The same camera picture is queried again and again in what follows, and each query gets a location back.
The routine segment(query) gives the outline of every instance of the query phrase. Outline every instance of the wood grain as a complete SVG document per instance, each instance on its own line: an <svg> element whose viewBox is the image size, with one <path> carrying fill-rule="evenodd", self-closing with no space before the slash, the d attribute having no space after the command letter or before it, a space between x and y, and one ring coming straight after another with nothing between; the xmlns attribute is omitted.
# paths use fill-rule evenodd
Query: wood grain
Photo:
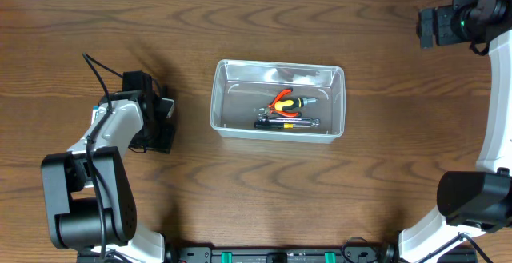
<svg viewBox="0 0 512 263"><path fill-rule="evenodd" d="M124 160L151 229L217 246L395 236L435 205L446 170L474 169L485 134L489 59L420 50L415 35L418 9L449 1L2 0L0 261L74 260L50 243L39 165L82 136L102 95L83 51L142 68L177 102L171 154ZM219 137L209 114L223 58L341 66L345 133L331 145ZM505 262L510 235L477 242Z"/></svg>

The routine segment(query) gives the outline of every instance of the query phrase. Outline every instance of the clear plastic bin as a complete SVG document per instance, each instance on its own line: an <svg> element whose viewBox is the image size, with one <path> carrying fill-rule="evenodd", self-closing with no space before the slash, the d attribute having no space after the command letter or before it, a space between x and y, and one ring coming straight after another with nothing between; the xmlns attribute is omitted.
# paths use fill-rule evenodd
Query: clear plastic bin
<svg viewBox="0 0 512 263"><path fill-rule="evenodd" d="M316 128L258 130L254 122L261 107L279 92L293 87L286 98L317 98L300 111L319 118ZM211 96L210 124L223 137L331 143L345 125L345 77L337 66L221 60Z"/></svg>

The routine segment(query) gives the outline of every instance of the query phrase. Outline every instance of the pliers handle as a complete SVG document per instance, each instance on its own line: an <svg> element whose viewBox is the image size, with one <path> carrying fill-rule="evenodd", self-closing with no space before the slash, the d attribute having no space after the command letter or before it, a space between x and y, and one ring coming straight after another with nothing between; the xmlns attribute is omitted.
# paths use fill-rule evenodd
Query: pliers handle
<svg viewBox="0 0 512 263"><path fill-rule="evenodd" d="M278 96L276 96L275 99L268 105L271 114L275 112L275 113L277 113L283 117L287 117L287 118L296 118L296 117L299 117L302 115L300 112L289 113L289 112L279 111L279 110L275 109L275 104L278 101L280 101L283 96L292 93L292 91L294 91L294 89L290 87L290 88L286 88L285 90L279 92Z"/></svg>

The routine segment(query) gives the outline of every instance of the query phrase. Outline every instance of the wooden tabletop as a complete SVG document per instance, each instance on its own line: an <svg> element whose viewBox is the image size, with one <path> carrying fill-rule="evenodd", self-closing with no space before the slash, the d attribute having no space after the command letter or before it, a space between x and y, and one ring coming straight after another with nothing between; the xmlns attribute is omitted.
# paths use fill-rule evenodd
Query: wooden tabletop
<svg viewBox="0 0 512 263"><path fill-rule="evenodd" d="M124 158L151 229L216 246L396 239L435 206L447 170L474 170L486 130L489 58L419 48L418 10L448 3L0 0L0 261L75 259L50 243L39 169L84 134L102 96L84 51L173 90L171 153ZM345 133L331 145L220 137L209 116L223 58L341 66ZM505 262L511 235L476 241Z"/></svg>

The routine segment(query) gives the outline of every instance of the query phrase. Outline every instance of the screwdriver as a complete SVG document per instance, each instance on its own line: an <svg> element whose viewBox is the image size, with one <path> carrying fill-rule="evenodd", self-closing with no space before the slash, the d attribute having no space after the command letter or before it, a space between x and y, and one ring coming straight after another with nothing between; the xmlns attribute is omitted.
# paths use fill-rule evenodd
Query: screwdriver
<svg viewBox="0 0 512 263"><path fill-rule="evenodd" d="M311 125L295 124L295 123L264 123L255 122L256 129L291 129L291 128L310 128Z"/></svg>
<svg viewBox="0 0 512 263"><path fill-rule="evenodd" d="M293 108L300 108L306 106L311 103L315 103L317 101L316 98L295 98L295 99L287 99L283 101L275 102L274 108L277 111L287 111L292 110Z"/></svg>

